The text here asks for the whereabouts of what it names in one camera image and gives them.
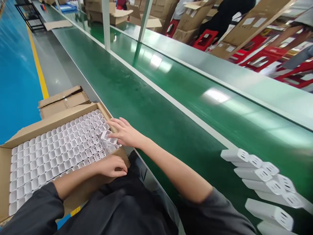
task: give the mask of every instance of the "gray floor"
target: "gray floor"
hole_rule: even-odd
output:
[[[41,69],[45,78],[49,96],[58,94],[76,85],[81,85],[92,102],[100,102],[92,87],[81,71],[69,57],[53,32],[37,32],[33,34]],[[150,171],[144,181],[146,188],[155,188],[157,182]],[[179,222],[179,234],[184,235],[184,228]]]

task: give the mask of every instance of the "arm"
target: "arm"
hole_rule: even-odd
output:
[[[118,133],[112,133],[111,137],[118,138],[122,145],[143,150],[161,168],[184,198],[201,203],[212,193],[212,185],[197,172],[139,133],[125,119],[113,118],[108,124],[118,130]]]
[[[118,130],[109,137],[118,138],[122,145],[142,149],[188,200],[179,207],[186,234],[255,234],[249,220],[189,166],[139,133],[125,119],[113,118],[108,124]]]
[[[110,155],[48,183],[34,192],[1,230],[1,235],[54,234],[57,231],[55,220],[64,216],[63,201],[75,187],[96,174],[120,177],[127,174],[127,167],[121,157]]]
[[[122,168],[122,171],[115,171],[117,167]],[[121,157],[110,155],[98,162],[64,175],[53,183],[59,197],[65,200],[78,185],[97,174],[103,174],[109,177],[125,176],[127,174],[127,167]]]

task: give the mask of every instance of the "black clothing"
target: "black clothing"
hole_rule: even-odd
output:
[[[187,235],[255,235],[251,223],[216,189],[202,204],[185,202],[178,208]],[[87,204],[57,231],[63,201],[53,183],[34,192],[2,229],[0,235],[176,235],[178,228],[158,197],[128,170],[96,191]]]
[[[200,26],[199,36],[206,30],[218,31],[218,41],[226,33],[232,17],[240,12],[242,15],[254,8],[256,0],[223,0],[218,12],[208,22]]]

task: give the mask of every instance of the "white power adapter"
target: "white power adapter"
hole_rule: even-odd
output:
[[[257,190],[255,190],[255,192],[257,193],[257,195],[260,198],[262,198],[266,201],[275,202],[277,204],[281,204],[281,205],[292,207],[292,208],[302,208],[303,207],[302,201],[294,193],[286,192],[286,193],[281,194],[281,195],[276,195],[276,194],[261,192],[261,191],[257,191]]]
[[[266,193],[273,193],[277,195],[284,194],[286,190],[275,180],[269,180],[267,182],[242,179],[242,182],[249,188]]]
[[[256,155],[249,155],[248,162],[232,162],[238,167],[260,168],[263,161]]]
[[[281,174],[277,174],[273,176],[273,178],[281,185],[286,191],[296,193],[296,188],[294,187],[292,181],[287,178],[286,176],[283,176]]]
[[[263,168],[245,168],[237,167],[234,172],[242,179],[256,180],[256,181],[269,181],[272,179],[270,173]]]
[[[270,162],[263,162],[262,168],[266,169],[271,175],[279,173],[279,169]]]
[[[249,154],[243,149],[225,149],[221,157],[228,162],[248,162]]]
[[[248,198],[245,208],[261,220],[270,222],[288,231],[292,230],[293,218],[278,206]]]
[[[287,231],[281,227],[273,225],[269,222],[262,221],[257,225],[258,230],[262,235],[297,235],[293,232]]]

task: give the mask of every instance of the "yellow floor line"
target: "yellow floor line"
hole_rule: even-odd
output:
[[[44,99],[46,99],[46,98],[49,98],[49,93],[48,93],[48,89],[46,86],[45,78],[43,76],[41,66],[39,63],[39,58],[38,58],[37,50],[36,50],[36,47],[35,47],[35,44],[33,41],[32,32],[30,31],[30,29],[27,25],[26,25],[26,27],[27,27],[27,31],[28,31],[28,35],[29,35],[30,44],[31,44],[32,50],[33,50],[33,55],[34,55],[34,60],[35,60],[36,68],[37,68],[40,86],[41,86],[42,96]]]

